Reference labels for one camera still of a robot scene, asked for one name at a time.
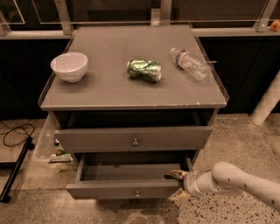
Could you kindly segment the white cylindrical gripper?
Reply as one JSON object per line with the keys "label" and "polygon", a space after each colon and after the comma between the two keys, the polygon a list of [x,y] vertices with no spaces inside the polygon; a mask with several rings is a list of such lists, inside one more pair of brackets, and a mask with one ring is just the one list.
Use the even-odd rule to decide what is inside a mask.
{"label": "white cylindrical gripper", "polygon": [[179,188],[168,200],[179,201],[189,200],[192,196],[199,196],[203,193],[211,193],[213,187],[212,172],[208,171],[182,171],[171,170],[171,175],[176,179],[183,179],[183,188]]}

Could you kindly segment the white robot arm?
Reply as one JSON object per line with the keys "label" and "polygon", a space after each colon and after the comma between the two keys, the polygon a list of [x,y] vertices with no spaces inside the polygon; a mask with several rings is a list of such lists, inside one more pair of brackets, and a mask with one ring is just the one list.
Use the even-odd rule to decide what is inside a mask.
{"label": "white robot arm", "polygon": [[174,170],[182,182],[171,198],[188,199],[205,193],[248,193],[280,212],[279,103],[280,76],[269,85],[252,115],[220,116],[215,131],[193,171]]}

